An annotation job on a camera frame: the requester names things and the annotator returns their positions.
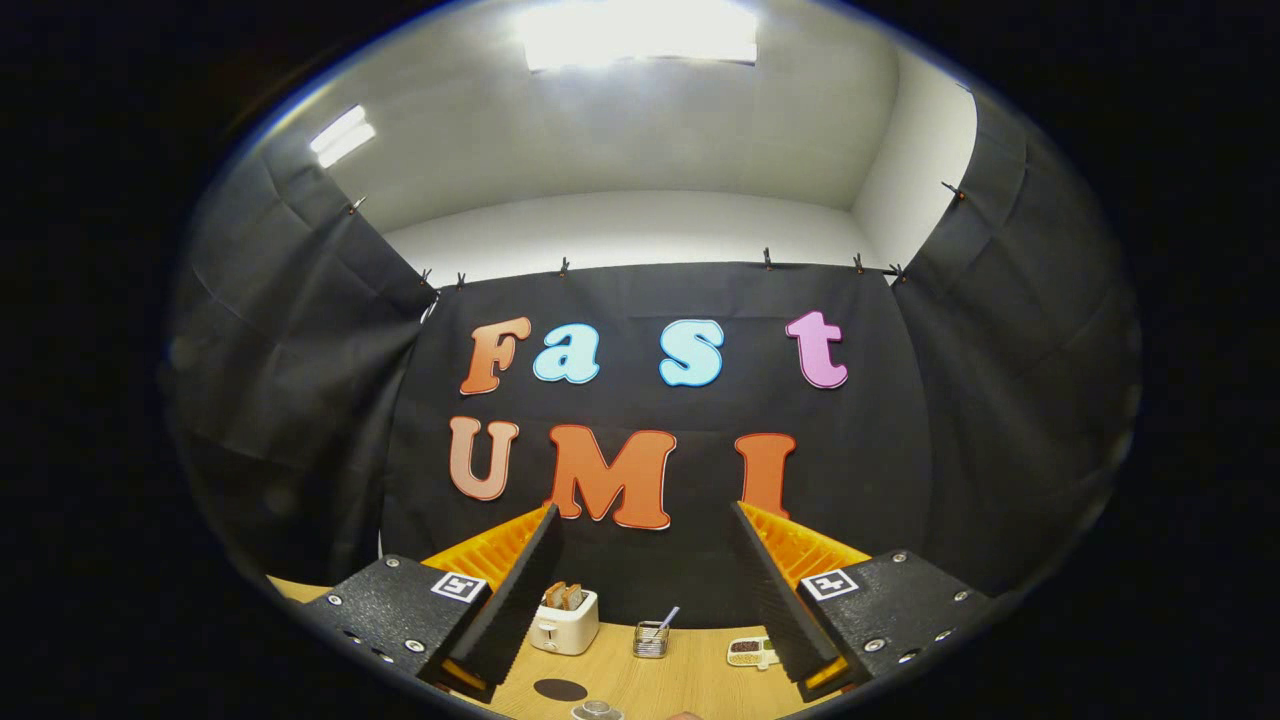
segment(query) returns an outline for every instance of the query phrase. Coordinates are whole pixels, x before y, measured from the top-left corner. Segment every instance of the ceiling light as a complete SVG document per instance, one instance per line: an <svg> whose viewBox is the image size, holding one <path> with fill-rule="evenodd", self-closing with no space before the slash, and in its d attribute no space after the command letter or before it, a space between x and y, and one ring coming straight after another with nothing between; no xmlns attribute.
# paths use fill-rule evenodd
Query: ceiling light
<svg viewBox="0 0 1280 720"><path fill-rule="evenodd" d="M320 167L328 168L329 165L333 165L343 155L367 142L369 138L374 137L374 126L367 123L361 123L351 128L338 137L338 140L335 140L332 145L316 152L317 159L320 160Z"/></svg>
<svg viewBox="0 0 1280 720"><path fill-rule="evenodd" d="M351 110L342 114L340 118L324 128L324 131L311 141L311 150L314 152L321 152L326 146L333 145L342 133L355 128L360 123L365 122L365 109L356 105Z"/></svg>
<svg viewBox="0 0 1280 720"><path fill-rule="evenodd" d="M539 8L520 23L530 70L627 58L755 63L754 15L728 0L596 0Z"/></svg>

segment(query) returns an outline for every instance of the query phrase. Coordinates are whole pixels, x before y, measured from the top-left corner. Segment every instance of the table surface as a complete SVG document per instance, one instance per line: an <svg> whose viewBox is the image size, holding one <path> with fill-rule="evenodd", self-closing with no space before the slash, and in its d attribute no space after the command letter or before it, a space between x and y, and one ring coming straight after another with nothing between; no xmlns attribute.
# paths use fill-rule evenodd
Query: table surface
<svg viewBox="0 0 1280 720"><path fill-rule="evenodd" d="M308 602L329 588L270 578L285 597ZM631 625L600 623L600 632L582 655L553 655L525 642L494 691L489 710L520 720L566 720L582 701L556 701L534 689L541 679L572 680L586 688L586 700L603 700L627 720L667 720L692 712L703 720L773 720L824 702L803 702L781 664L767 670L735 667L724 656L736 638L764 635L763 626L672 628L667 656L640 659L631 653Z"/></svg>

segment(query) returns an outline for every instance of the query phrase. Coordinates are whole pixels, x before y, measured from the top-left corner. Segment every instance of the black curtain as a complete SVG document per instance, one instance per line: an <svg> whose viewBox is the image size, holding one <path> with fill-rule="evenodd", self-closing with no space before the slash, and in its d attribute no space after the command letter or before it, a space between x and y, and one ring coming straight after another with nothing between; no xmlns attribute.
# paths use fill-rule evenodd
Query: black curtain
<svg viewBox="0 0 1280 720"><path fill-rule="evenodd" d="M831 360L847 380L812 386L786 325L820 310L842 340ZM532 332L485 395L460 395L475 328L529 318ZM658 373L659 338L681 319L723 329L723 369L703 387L669 387ZM545 334L586 323L599 332L599 374L584 384L532 373ZM500 497L465 496L449 477L449 419L515 423L511 474ZM598 521L566 523L558 579L600 594L602 620L634 624L681 607L681 626L754 625L749 585L728 544L731 505L742 497L735 442L783 433L796 447L782 505L797 523L868 553L919 551L929 507L929 438L920 374L883 277L829 265L690 263L540 273L444 288L422 325L396 405L385 475L387 552L426 557L538 507L552 492L557 425L585 425L605 462L639 430L676 438L664 465L666 529L618 525L617 498ZM475 437L484 478L493 441ZM582 505L581 497L577 498Z"/></svg>
<svg viewBox="0 0 1280 720"><path fill-rule="evenodd" d="M893 284L933 439L923 552L996 594L1092 521L1139 393L1137 310L1093 195L1025 118L975 94L956 200Z"/></svg>
<svg viewBox="0 0 1280 720"><path fill-rule="evenodd" d="M165 387L196 497L264 571L333 584L376 559L396 393L435 292L282 132L201 201Z"/></svg>

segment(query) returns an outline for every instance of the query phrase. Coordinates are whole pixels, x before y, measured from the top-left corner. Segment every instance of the black circular mark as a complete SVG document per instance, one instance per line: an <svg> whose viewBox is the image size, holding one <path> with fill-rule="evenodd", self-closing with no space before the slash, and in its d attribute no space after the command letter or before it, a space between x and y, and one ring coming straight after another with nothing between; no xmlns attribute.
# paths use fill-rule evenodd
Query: black circular mark
<svg viewBox="0 0 1280 720"><path fill-rule="evenodd" d="M564 702L572 702L586 697L586 688L582 685L570 680L558 680L556 678L538 680L534 683L534 689L543 697Z"/></svg>

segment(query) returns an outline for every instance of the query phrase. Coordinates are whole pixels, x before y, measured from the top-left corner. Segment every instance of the white toaster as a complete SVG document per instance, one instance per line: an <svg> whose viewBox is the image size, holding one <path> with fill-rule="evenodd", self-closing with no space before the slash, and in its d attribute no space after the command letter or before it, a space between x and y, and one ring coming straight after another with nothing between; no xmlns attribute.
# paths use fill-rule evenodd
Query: white toaster
<svg viewBox="0 0 1280 720"><path fill-rule="evenodd" d="M595 598L594 592L584 589L577 610L539 605L529 626L529 644L557 655L582 655L600 629L600 607Z"/></svg>

